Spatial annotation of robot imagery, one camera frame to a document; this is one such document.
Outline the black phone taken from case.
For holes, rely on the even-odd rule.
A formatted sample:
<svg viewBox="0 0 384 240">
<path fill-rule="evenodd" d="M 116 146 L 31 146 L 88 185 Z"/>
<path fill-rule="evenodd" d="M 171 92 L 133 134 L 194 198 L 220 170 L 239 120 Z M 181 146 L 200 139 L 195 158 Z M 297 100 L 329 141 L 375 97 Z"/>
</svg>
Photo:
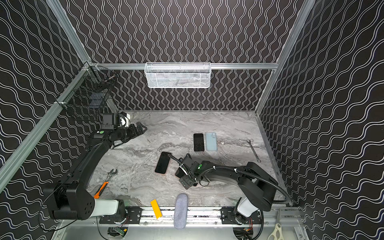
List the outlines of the black phone taken from case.
<svg viewBox="0 0 384 240">
<path fill-rule="evenodd" d="M 194 138 L 194 151 L 204 152 L 205 151 L 204 134 L 196 133 L 193 135 L 193 138 Z"/>
</svg>

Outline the light blue phone case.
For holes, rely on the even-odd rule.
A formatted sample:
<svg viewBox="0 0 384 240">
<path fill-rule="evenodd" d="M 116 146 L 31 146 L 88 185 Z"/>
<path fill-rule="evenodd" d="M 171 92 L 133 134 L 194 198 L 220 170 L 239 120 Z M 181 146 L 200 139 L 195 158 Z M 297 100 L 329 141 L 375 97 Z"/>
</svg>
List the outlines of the light blue phone case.
<svg viewBox="0 0 384 240">
<path fill-rule="evenodd" d="M 206 133 L 206 150 L 207 151 L 218 150 L 216 133 Z"/>
</svg>

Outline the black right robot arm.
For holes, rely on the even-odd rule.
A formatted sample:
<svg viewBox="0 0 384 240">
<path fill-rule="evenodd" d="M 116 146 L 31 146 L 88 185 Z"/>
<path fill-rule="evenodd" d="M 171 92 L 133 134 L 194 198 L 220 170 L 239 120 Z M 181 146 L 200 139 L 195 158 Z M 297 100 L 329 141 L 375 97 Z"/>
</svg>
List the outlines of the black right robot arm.
<svg viewBox="0 0 384 240">
<path fill-rule="evenodd" d="M 288 193 L 279 186 L 277 180 L 259 167 L 248 162 L 245 166 L 222 166 L 210 161 L 195 161 L 190 154 L 184 158 L 176 158 L 164 152 L 166 160 L 178 163 L 176 176 L 185 189 L 208 186 L 211 182 L 232 184 L 240 188 L 245 195 L 240 198 L 232 212 L 223 214 L 222 220 L 236 225 L 249 223 L 254 212 L 269 212 L 273 204 L 288 204 L 291 199 Z"/>
</svg>

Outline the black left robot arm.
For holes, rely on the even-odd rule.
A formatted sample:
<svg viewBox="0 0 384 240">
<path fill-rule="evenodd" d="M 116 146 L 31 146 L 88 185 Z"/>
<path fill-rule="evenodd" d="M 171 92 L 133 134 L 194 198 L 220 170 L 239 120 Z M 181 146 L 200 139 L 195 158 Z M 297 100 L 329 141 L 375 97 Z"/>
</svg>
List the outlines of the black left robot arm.
<svg viewBox="0 0 384 240">
<path fill-rule="evenodd" d="M 69 172 L 44 187 L 44 205 L 52 219 L 82 221 L 110 216 L 117 223 L 126 219 L 123 201 L 96 199 L 87 191 L 94 170 L 115 142 L 125 144 L 148 129 L 140 122 L 121 125 L 123 116 L 124 113 L 104 114 L 102 127 L 90 135 L 87 147 Z"/>
</svg>

